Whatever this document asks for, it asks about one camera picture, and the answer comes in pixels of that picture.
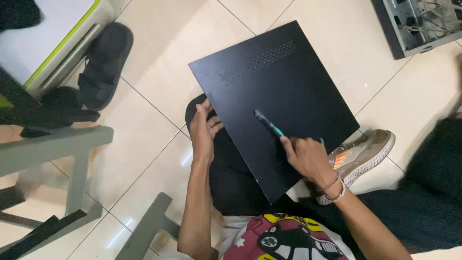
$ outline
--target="graphic t-shirt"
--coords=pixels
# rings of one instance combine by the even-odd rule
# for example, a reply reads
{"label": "graphic t-shirt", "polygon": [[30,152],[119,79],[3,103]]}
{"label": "graphic t-shirt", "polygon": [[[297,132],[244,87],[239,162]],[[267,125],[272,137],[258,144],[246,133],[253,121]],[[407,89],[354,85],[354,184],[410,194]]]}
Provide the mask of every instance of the graphic t-shirt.
{"label": "graphic t-shirt", "polygon": [[[340,236],[318,222],[284,213],[224,217],[223,260],[354,260]],[[190,260],[179,252],[164,260]]]}

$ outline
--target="black cloth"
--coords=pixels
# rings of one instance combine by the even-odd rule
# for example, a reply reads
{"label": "black cloth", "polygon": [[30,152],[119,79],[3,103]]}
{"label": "black cloth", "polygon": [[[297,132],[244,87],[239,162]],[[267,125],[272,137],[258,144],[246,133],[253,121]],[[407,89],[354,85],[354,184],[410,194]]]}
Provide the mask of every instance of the black cloth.
{"label": "black cloth", "polygon": [[40,9],[34,0],[0,1],[0,32],[32,27],[41,21]]}
{"label": "black cloth", "polygon": [[[189,132],[196,113],[195,105],[205,99],[204,94],[200,95],[186,109]],[[457,202],[462,179],[459,161],[462,156],[461,123],[459,119],[445,119],[436,126],[412,159],[410,174],[400,183],[398,190],[358,195],[412,254],[462,246],[462,207]],[[319,206],[313,198],[295,203],[287,195],[270,205],[226,129],[217,133],[214,152],[210,192],[214,207],[223,215],[258,216],[283,212],[309,217],[339,234],[356,259],[365,259],[335,205]]]}

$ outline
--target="person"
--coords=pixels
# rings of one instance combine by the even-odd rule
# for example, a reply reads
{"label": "person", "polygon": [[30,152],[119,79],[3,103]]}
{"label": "person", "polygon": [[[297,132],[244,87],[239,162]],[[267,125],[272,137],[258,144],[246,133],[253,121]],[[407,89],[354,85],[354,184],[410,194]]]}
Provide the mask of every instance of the person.
{"label": "person", "polygon": [[[211,202],[224,216],[219,257],[225,260],[412,259],[410,253],[462,245],[461,192],[454,190],[461,184],[460,168],[445,173],[459,180],[444,186],[449,197],[432,184],[436,177],[428,176],[426,168],[412,168],[414,159],[412,174],[398,190],[355,196],[345,185],[346,176],[329,163],[324,146],[311,138],[283,136],[289,163],[325,193],[318,201],[333,203],[320,206],[311,199],[302,205],[285,195],[271,205],[204,94],[191,101],[185,119],[193,162],[177,252],[163,259],[210,258]],[[453,127],[460,126],[461,120]],[[462,161],[456,163],[462,167]]]}

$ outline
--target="white tile floor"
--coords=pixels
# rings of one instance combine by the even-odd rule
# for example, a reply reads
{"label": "white tile floor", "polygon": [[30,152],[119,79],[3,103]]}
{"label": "white tile floor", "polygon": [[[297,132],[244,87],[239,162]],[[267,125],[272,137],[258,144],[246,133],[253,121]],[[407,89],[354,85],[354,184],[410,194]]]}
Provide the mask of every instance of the white tile floor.
{"label": "white tile floor", "polygon": [[[173,198],[167,215],[181,222],[190,170],[191,142],[184,122],[188,102],[202,90],[188,63],[268,29],[297,20],[329,72],[361,131],[391,130],[389,156],[362,176],[352,190],[393,188],[410,156],[436,120],[460,94],[453,42],[414,57],[394,60],[370,1],[351,0],[111,0],[117,18],[134,33],[134,46],[117,92],[96,124],[114,128],[114,142],[91,154],[85,206],[103,216],[32,253],[26,259],[114,259],[159,192]],[[66,85],[77,86],[80,66]],[[81,123],[78,127],[92,124]],[[18,140],[20,129],[0,127],[0,142]],[[0,179],[0,188],[29,185],[28,200],[9,213],[45,220],[62,217],[72,158]],[[213,245],[220,214],[213,211]],[[0,224],[0,246],[28,233]],[[175,249],[160,234],[146,260]],[[458,259],[462,248],[414,255],[414,259]]]}

